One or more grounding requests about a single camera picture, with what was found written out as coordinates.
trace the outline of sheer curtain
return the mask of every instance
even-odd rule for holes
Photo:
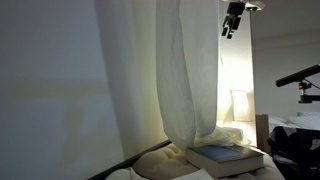
[[[157,1],[157,90],[164,131],[181,149],[243,143],[219,128],[219,1]]]
[[[167,139],[156,89],[156,0],[97,0],[95,7],[112,101],[108,108],[117,123],[109,128],[119,134],[126,159]]]

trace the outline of blue book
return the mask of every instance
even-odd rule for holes
[[[188,148],[186,159],[204,168],[212,177],[220,178],[263,167],[263,153],[241,146],[203,146]]]

